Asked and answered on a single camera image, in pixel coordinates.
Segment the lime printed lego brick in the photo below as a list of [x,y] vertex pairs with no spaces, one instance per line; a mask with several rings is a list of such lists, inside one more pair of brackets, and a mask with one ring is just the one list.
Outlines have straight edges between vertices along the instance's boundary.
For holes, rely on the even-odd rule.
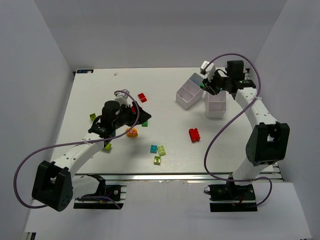
[[89,117],[92,122],[97,118],[95,113],[90,114]]

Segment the lime long lego brick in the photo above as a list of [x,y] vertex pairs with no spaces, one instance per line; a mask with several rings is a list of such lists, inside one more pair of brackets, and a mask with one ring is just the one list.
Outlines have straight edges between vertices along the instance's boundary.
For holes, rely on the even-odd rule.
[[111,147],[112,147],[112,144],[111,144],[111,143],[107,143],[107,144],[104,146],[103,150],[104,150],[104,151],[110,151],[110,150],[111,150]]

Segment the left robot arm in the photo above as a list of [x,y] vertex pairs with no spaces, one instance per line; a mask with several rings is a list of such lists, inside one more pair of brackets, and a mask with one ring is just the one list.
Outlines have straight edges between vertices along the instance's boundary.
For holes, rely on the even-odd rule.
[[139,105],[105,102],[101,115],[93,121],[82,143],[52,162],[39,164],[31,196],[44,205],[61,212],[73,199],[85,201],[109,200],[106,181],[97,174],[76,177],[78,170],[116,136],[116,130],[141,125],[151,114]]

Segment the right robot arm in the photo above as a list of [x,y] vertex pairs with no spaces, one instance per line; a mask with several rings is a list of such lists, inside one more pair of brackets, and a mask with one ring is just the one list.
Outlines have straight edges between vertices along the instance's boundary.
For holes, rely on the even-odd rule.
[[266,167],[285,158],[290,127],[268,111],[259,97],[259,87],[245,73],[242,60],[228,61],[225,70],[220,74],[213,63],[204,61],[200,67],[205,76],[203,90],[212,95],[229,93],[249,120],[252,133],[245,147],[246,158],[231,174],[236,185],[246,186]]

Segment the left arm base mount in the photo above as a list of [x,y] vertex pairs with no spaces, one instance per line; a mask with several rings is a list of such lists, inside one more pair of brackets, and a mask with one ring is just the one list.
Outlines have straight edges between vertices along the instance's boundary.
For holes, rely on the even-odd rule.
[[107,181],[100,175],[77,175],[72,180],[74,209],[121,210],[127,186],[119,181]]

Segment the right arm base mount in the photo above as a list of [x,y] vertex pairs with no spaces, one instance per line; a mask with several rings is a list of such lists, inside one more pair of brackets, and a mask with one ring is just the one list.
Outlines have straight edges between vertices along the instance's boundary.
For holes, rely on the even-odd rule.
[[256,195],[252,184],[236,185],[234,182],[211,184],[203,189],[209,196],[211,213],[257,212]]

